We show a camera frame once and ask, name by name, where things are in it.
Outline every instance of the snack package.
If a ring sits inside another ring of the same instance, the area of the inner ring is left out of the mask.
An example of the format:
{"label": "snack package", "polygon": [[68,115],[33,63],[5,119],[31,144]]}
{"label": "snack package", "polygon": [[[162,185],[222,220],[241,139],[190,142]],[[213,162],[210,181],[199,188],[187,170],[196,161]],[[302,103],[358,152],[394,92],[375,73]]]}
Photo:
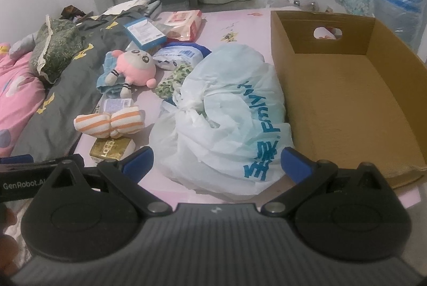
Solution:
{"label": "snack package", "polygon": [[97,163],[107,160],[108,158],[114,158],[120,161],[132,154],[135,148],[135,142],[130,138],[98,138],[93,144],[89,155]]}
{"label": "snack package", "polygon": [[181,65],[195,67],[211,51],[204,46],[187,42],[172,42],[153,55],[157,67],[175,70]]}
{"label": "snack package", "polygon": [[180,40],[182,42],[194,42],[201,25],[201,11],[187,10],[174,12],[164,23],[173,27],[167,33],[168,40]]}
{"label": "snack package", "polygon": [[118,111],[134,106],[132,98],[101,98],[99,113],[114,114]]}

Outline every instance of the striped plush toy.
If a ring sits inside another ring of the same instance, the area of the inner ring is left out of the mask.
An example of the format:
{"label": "striped plush toy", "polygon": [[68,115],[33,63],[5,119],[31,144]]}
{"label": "striped plush toy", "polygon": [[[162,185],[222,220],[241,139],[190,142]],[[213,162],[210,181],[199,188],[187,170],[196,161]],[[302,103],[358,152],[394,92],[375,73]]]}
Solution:
{"label": "striped plush toy", "polygon": [[76,131],[97,138],[120,138],[124,134],[137,133],[143,127],[144,119],[138,106],[123,108],[112,115],[79,115],[74,119]]}

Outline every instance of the gray blanket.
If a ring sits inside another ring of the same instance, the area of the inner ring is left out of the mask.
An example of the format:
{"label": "gray blanket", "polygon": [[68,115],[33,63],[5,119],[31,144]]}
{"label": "gray blanket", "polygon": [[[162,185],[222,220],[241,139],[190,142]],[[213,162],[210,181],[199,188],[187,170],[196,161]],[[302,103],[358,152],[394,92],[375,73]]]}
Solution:
{"label": "gray blanket", "polygon": [[105,55],[125,50],[130,43],[123,25],[142,18],[144,9],[134,7],[119,16],[101,16],[80,26],[84,50],[76,54],[61,77],[49,90],[46,100],[20,135],[12,156],[30,154],[35,162],[68,155],[80,137],[73,120],[90,114],[101,98],[97,79]]}

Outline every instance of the white plastic bag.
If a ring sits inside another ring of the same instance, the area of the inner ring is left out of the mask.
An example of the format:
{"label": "white plastic bag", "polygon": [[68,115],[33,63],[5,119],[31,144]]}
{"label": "white plastic bag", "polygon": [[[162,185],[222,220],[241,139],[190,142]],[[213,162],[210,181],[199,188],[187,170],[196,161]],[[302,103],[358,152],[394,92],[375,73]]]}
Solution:
{"label": "white plastic bag", "polygon": [[189,189],[233,200],[259,194],[283,175],[280,152],[293,146],[274,67],[252,48],[211,53],[163,102],[150,133],[155,165]]}

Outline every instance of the pink plush toy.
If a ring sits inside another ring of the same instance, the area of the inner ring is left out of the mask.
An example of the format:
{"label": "pink plush toy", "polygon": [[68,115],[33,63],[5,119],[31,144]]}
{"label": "pink plush toy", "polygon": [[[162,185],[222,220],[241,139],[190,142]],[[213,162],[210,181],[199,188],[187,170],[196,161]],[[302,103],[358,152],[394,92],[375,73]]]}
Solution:
{"label": "pink plush toy", "polygon": [[157,86],[156,65],[151,55],[142,50],[123,52],[114,50],[112,55],[117,58],[116,68],[105,78],[105,84],[111,86],[117,81],[120,74],[125,76],[125,83],[120,92],[121,98],[131,98],[131,85],[148,86],[150,89]]}

